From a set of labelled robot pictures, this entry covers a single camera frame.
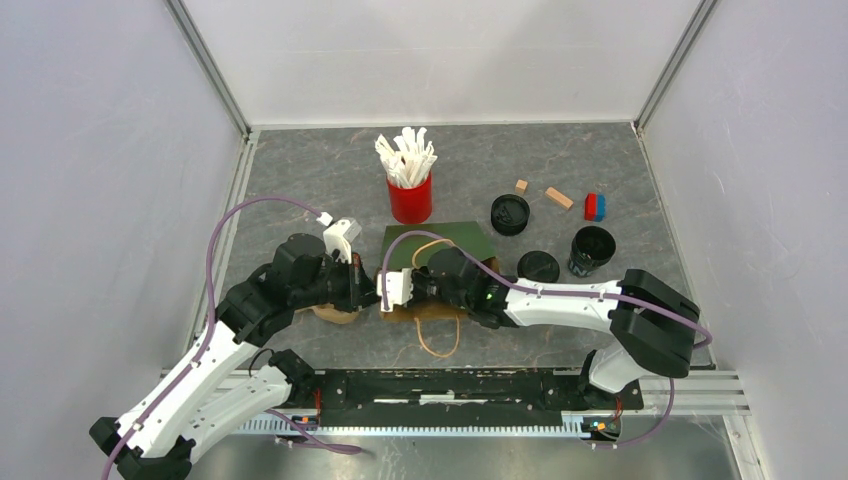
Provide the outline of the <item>green paper bag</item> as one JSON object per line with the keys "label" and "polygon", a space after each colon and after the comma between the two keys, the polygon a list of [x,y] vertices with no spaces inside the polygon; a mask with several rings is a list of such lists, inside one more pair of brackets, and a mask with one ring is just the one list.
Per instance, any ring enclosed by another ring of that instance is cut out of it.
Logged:
{"label": "green paper bag", "polygon": [[[459,247],[487,267],[497,271],[497,254],[489,238],[476,221],[395,225],[386,228],[377,274],[381,271],[398,271],[403,268],[428,267],[428,262],[450,247]],[[396,307],[392,313],[382,313],[380,318],[389,323],[409,323],[415,326],[420,348],[433,357],[447,359],[460,345],[461,324],[468,318],[463,310],[439,304],[425,304],[409,308]],[[450,320],[455,324],[454,345],[447,352],[433,350],[424,338],[422,325],[436,320]]]}

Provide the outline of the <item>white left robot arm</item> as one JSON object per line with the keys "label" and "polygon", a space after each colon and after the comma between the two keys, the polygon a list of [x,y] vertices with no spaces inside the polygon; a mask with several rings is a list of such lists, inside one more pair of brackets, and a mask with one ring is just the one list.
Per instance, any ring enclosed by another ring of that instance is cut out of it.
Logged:
{"label": "white left robot arm", "polygon": [[327,307],[356,315],[377,300],[358,253],[313,235],[290,236],[271,262],[226,292],[212,324],[147,397],[92,425],[91,438],[109,457],[105,470],[126,479],[184,479],[209,447],[257,414],[317,405],[315,372],[292,350],[273,353],[246,381],[209,397],[290,326],[296,312]]}

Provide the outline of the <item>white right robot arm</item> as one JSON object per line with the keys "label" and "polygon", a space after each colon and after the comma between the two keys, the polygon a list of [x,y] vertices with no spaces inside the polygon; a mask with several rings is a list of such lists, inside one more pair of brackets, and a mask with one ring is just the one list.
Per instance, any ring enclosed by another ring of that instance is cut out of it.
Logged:
{"label": "white right robot arm", "polygon": [[500,276],[459,248],[436,252],[427,266],[407,268],[408,307],[435,300],[489,329],[557,326],[608,334],[609,346],[587,355],[577,382],[580,400],[602,408],[649,374],[682,379],[699,348],[699,307],[653,274],[629,269],[620,280],[555,284]]}

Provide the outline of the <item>black coffee lid stack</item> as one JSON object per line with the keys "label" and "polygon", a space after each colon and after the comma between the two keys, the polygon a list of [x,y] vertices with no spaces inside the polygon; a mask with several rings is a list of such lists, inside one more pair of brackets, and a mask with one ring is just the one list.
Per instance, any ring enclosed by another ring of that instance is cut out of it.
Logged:
{"label": "black coffee lid stack", "polygon": [[495,198],[490,208],[490,223],[503,236],[515,236],[523,232],[530,218],[527,201],[515,194],[503,194]]}

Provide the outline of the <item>brown cardboard cup carrier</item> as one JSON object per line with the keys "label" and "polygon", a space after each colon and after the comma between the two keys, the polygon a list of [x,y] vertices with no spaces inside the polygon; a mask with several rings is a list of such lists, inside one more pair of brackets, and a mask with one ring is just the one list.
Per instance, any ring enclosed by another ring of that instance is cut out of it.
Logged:
{"label": "brown cardboard cup carrier", "polygon": [[311,310],[318,318],[337,325],[350,324],[360,315],[359,311],[341,311],[332,305],[314,306]]}

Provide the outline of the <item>red cup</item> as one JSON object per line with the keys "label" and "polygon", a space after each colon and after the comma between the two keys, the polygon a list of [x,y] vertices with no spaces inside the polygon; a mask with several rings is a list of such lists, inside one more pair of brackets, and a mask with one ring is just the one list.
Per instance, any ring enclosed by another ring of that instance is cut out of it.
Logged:
{"label": "red cup", "polygon": [[432,175],[414,188],[400,188],[386,180],[390,209],[401,224],[422,224],[432,214]]}

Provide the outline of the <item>small wooden cube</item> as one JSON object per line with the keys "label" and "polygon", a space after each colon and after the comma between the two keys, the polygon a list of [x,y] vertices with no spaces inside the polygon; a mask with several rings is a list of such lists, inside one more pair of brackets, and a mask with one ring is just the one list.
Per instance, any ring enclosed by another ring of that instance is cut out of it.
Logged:
{"label": "small wooden cube", "polygon": [[517,195],[523,196],[526,193],[528,187],[528,182],[522,179],[519,179],[515,184],[515,193]]}

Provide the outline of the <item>white wrapped stirrer bundle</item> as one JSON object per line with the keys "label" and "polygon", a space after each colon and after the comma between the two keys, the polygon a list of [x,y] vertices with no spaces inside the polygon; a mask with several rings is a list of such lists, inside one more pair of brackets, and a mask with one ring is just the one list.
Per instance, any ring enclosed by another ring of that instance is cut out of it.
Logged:
{"label": "white wrapped stirrer bundle", "polygon": [[401,134],[389,141],[379,135],[374,142],[389,184],[402,189],[422,185],[438,156],[431,141],[426,140],[426,127],[404,127]]}

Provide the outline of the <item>long wooden block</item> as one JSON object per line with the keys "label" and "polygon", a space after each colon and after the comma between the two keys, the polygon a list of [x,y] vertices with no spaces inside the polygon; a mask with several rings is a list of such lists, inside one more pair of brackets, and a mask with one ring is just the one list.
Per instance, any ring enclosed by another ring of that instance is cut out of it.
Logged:
{"label": "long wooden block", "polygon": [[574,205],[574,201],[572,199],[570,199],[554,187],[548,187],[545,190],[545,196],[558,206],[564,208],[565,210],[570,210]]}

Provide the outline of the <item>red and blue block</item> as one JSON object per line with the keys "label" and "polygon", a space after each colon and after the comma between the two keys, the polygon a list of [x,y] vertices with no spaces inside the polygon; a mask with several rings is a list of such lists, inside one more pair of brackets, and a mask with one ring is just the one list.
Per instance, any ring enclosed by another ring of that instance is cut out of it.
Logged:
{"label": "red and blue block", "polygon": [[606,217],[606,198],[602,194],[590,192],[584,200],[584,219],[601,222]]}

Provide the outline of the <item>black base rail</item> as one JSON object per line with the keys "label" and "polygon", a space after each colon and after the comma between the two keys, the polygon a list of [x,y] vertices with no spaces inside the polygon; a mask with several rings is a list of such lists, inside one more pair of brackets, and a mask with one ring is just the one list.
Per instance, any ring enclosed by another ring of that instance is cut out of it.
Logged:
{"label": "black base rail", "polygon": [[285,409],[321,427],[560,427],[564,412],[617,413],[619,394],[551,368],[329,369],[297,384]]}

